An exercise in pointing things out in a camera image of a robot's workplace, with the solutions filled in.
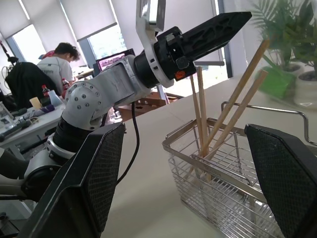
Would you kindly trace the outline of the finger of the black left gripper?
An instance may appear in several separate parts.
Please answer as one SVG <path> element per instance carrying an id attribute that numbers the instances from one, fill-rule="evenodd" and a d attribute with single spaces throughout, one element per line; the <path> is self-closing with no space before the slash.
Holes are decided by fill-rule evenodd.
<path id="1" fill-rule="evenodd" d="M 249 11 L 221 13 L 183 33 L 181 46 L 186 54 L 210 54 L 225 45 L 252 18 Z"/>
<path id="2" fill-rule="evenodd" d="M 215 26 L 186 32 L 185 55 L 193 61 L 199 60 L 227 45 L 241 29 L 242 27 Z"/>

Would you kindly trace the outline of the white roller blind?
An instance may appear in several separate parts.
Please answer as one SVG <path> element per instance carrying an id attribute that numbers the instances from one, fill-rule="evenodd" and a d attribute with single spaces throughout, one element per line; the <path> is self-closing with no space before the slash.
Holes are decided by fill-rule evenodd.
<path id="1" fill-rule="evenodd" d="M 117 24 L 109 0 L 60 0 L 77 41 Z"/>
<path id="2" fill-rule="evenodd" d="M 77 46 L 60 0 L 22 0 L 22 3 L 47 52 L 59 43 Z"/>

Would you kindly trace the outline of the black office chair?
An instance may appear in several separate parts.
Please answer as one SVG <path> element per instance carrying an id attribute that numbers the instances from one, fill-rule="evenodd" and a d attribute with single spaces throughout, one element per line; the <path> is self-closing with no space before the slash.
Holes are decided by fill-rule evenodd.
<path id="1" fill-rule="evenodd" d="M 19 109 L 30 108 L 30 99 L 44 98 L 42 86 L 57 91 L 54 82 L 31 62 L 19 62 L 5 78 Z"/>

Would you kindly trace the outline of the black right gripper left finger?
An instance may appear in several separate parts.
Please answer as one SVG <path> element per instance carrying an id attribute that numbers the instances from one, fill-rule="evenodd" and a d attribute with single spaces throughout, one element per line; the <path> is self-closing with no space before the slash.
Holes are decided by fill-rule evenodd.
<path id="1" fill-rule="evenodd" d="M 123 123 L 90 133 L 53 178 L 18 238 L 100 238 L 118 179 Z"/>

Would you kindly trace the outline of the wooden chopstick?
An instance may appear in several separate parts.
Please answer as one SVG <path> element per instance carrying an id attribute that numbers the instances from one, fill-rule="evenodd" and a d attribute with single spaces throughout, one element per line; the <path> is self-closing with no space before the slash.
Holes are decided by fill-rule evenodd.
<path id="1" fill-rule="evenodd" d="M 225 139 L 228 136 L 228 134 L 230 133 L 231 129 L 235 126 L 236 122 L 238 121 L 238 119 L 240 118 L 240 116 L 242 115 L 244 110 L 246 109 L 247 105 L 249 104 L 249 102 L 251 101 L 251 99 L 253 98 L 253 96 L 255 95 L 255 93 L 257 92 L 258 88 L 261 86 L 261 84 L 263 83 L 263 81 L 265 80 L 267 75 L 268 75 L 267 71 L 265 71 L 265 70 L 260 71 L 259 77 L 254 81 L 254 83 L 250 87 L 246 96 L 242 100 L 240 106 L 235 111 L 234 115 L 231 117 L 231 119 L 230 119 L 229 123 L 226 125 L 225 129 L 222 131 L 222 134 L 220 135 L 220 137 L 216 141 L 216 144 L 212 148 L 211 152 L 205 157 L 206 159 L 211 160 L 211 158 L 216 154 L 216 152 L 218 151 L 220 146 L 225 141 Z M 207 149 L 209 148 L 209 144 L 211 143 L 214 136 L 216 135 L 216 133 L 220 129 L 220 126 L 222 125 L 223 121 L 224 121 L 224 119 L 222 121 L 220 121 L 220 119 L 217 120 L 216 124 L 214 125 L 212 134 L 209 137 L 207 144 L 204 146 L 204 149 L 205 149 L 205 147 Z"/>
<path id="2" fill-rule="evenodd" d="M 197 67 L 197 79 L 199 87 L 199 102 L 200 102 L 200 114 L 201 114 L 201 124 L 202 124 L 202 133 L 203 133 L 203 145 L 201 156 L 205 157 L 208 154 L 208 148 L 205 147 L 208 140 L 208 125 L 207 125 L 207 115 L 206 115 L 206 102 L 205 102 L 205 93 L 203 85 L 203 71 L 199 66 Z"/>
<path id="3" fill-rule="evenodd" d="M 195 116 L 196 116 L 196 122 L 197 122 L 197 128 L 198 128 L 198 134 L 199 134 L 199 140 L 200 140 L 199 155 L 202 156 L 203 155 L 203 132 L 202 132 L 200 110 L 199 110 L 198 99 L 197 99 L 197 94 L 195 90 L 194 78 L 192 75 L 190 76 L 190 82 L 191 82 L 194 110 L 195 110 Z"/>
<path id="4" fill-rule="evenodd" d="M 261 42 L 259 48 L 257 49 L 256 53 L 254 54 L 254 56 L 252 58 L 250 64 L 248 65 L 248 67 L 245 70 L 243 76 L 241 77 L 240 81 L 238 82 L 236 88 L 234 89 L 232 95 L 230 96 L 229 103 L 227 104 L 227 106 L 221 112 L 221 115 L 218 118 L 218 119 L 220 119 L 220 121 L 222 121 L 223 119 L 225 121 L 225 119 L 228 116 L 230 110 L 232 109 L 234 103 L 236 102 L 236 100 L 238 99 L 238 97 L 241 94 L 242 90 L 246 86 L 248 80 L 252 76 L 252 74 L 255 71 L 259 61 L 264 56 L 264 53 L 267 50 L 267 48 L 269 47 L 269 45 L 270 45 L 270 40 L 269 39 L 263 40 Z"/>

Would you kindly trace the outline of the small white plant pot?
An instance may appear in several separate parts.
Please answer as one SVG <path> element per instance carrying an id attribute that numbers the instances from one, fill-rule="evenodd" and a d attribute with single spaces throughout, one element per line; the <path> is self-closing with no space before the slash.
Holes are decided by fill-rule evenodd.
<path id="1" fill-rule="evenodd" d="M 282 64 L 280 68 L 296 77 L 304 73 L 304 67 L 299 63 L 289 63 L 288 65 Z"/>

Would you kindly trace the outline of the computer monitor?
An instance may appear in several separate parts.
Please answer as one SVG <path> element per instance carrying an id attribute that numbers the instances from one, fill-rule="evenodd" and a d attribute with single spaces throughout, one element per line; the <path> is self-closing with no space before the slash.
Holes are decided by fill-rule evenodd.
<path id="1" fill-rule="evenodd" d="M 111 65 L 120 59 L 126 57 L 127 55 L 135 55 L 133 49 L 128 49 L 111 56 L 107 56 L 101 59 L 97 59 L 96 63 L 93 65 L 94 76 L 97 76 L 101 71 L 103 71 L 108 65 Z"/>

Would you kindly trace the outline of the green square planter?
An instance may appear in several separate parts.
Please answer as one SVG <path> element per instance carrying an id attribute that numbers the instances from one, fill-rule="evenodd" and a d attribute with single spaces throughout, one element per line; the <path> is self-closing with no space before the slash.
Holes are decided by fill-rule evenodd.
<path id="1" fill-rule="evenodd" d="M 276 99 L 285 99 L 294 88 L 296 76 L 279 68 L 265 66 L 261 70 L 267 72 L 259 91 Z"/>

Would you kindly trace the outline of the seated person in white shirt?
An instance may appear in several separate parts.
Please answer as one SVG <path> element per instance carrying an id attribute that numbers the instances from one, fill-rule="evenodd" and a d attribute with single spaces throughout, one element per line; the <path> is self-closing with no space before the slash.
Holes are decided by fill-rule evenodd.
<path id="1" fill-rule="evenodd" d="M 62 95 L 63 80 L 67 82 L 74 80 L 70 63 L 79 59 L 80 53 L 75 46 L 70 43 L 59 43 L 53 54 L 41 59 L 37 67 L 55 84 L 55 92 Z"/>

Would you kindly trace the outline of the green palm plant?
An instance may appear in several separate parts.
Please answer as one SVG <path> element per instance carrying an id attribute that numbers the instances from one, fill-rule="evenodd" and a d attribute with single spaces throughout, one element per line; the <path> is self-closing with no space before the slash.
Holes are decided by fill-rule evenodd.
<path id="1" fill-rule="evenodd" d="M 317 73 L 315 0 L 251 0 L 251 6 L 252 24 L 270 40 L 276 64 L 288 70 L 292 62 L 301 62 Z"/>

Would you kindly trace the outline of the clear plastic flask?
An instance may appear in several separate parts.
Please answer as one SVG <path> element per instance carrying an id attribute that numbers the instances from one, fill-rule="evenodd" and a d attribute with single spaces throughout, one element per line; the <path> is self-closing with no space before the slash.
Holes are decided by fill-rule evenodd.
<path id="1" fill-rule="evenodd" d="M 58 107 L 58 106 L 63 104 L 63 101 L 60 99 L 60 97 L 56 94 L 56 92 L 54 90 L 49 91 L 48 95 L 49 95 L 51 104 L 54 107 Z"/>

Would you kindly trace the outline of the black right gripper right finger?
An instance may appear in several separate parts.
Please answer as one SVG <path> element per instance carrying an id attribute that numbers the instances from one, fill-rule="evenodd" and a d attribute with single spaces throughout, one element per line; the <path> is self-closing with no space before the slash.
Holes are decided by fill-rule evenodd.
<path id="1" fill-rule="evenodd" d="M 245 126 L 262 193 L 285 238 L 317 238 L 317 156 L 297 137 Z"/>

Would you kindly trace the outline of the large white plant pot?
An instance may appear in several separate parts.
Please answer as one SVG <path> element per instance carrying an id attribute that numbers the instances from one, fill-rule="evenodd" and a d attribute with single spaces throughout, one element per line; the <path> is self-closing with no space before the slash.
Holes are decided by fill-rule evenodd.
<path id="1" fill-rule="evenodd" d="M 307 71 L 295 81 L 294 103 L 299 107 L 317 110 L 317 73 Z"/>

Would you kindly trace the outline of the white office desk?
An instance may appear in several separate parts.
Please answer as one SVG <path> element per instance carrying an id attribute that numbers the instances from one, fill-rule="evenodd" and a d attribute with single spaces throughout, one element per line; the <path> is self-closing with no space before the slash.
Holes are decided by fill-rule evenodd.
<path id="1" fill-rule="evenodd" d="M 30 143 L 33 137 L 56 127 L 64 108 L 65 104 L 62 104 L 57 106 L 54 111 L 40 116 L 38 122 L 5 139 L 4 142 L 0 143 L 0 147 L 9 149 L 16 158 L 25 160 L 17 145 L 22 142 Z"/>

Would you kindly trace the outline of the brown cardboard box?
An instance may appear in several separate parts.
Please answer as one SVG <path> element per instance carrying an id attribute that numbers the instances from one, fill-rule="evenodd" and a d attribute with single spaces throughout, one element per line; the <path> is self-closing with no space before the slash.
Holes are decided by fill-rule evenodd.
<path id="1" fill-rule="evenodd" d="M 175 102 L 183 97 L 179 95 L 171 94 L 171 93 L 166 93 L 166 98 L 167 98 L 167 101 L 164 99 L 161 99 L 158 92 L 151 92 L 150 95 L 139 99 L 135 103 L 135 115 L 136 116 L 143 115 L 147 112 L 153 111 L 167 104 Z M 119 106 L 115 108 L 115 110 L 120 113 L 123 121 L 132 119 L 132 109 L 130 104 L 125 106 Z"/>

